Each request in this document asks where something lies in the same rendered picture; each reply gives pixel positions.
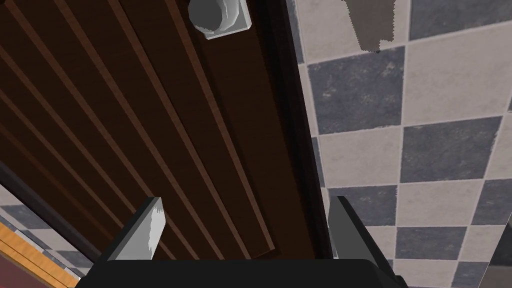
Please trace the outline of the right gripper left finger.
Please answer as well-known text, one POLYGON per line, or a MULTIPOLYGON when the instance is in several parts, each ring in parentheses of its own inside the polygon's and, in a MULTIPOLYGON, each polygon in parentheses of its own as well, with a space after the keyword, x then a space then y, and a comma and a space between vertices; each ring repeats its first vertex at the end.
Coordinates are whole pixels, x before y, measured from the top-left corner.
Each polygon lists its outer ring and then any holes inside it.
POLYGON ((107 260, 152 260, 166 226, 160 197, 148 197, 107 249, 107 260))

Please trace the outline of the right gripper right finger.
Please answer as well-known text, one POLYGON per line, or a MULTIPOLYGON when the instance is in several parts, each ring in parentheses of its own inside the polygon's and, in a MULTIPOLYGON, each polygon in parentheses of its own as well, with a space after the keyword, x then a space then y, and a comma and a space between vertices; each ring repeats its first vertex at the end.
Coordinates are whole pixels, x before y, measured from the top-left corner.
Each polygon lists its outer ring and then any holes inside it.
POLYGON ((363 259, 387 275, 393 269, 344 196, 332 196, 327 217, 329 234, 339 259, 363 259))

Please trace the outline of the dark brown wooden door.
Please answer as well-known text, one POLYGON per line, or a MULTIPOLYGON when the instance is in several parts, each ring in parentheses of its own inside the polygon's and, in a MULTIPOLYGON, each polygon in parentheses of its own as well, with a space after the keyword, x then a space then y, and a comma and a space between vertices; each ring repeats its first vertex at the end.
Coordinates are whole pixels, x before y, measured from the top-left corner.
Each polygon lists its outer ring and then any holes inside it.
POLYGON ((157 260, 329 259, 290 0, 0 0, 0 184, 91 261, 147 197, 157 260))

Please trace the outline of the grey door knob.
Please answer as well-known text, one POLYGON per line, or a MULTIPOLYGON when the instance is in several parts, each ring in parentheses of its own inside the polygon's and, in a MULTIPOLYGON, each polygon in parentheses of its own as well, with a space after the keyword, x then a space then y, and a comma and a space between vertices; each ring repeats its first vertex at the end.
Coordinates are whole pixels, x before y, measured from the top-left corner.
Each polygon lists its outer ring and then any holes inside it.
POLYGON ((252 26, 246 0, 190 0, 187 9, 191 23, 207 40, 252 26))

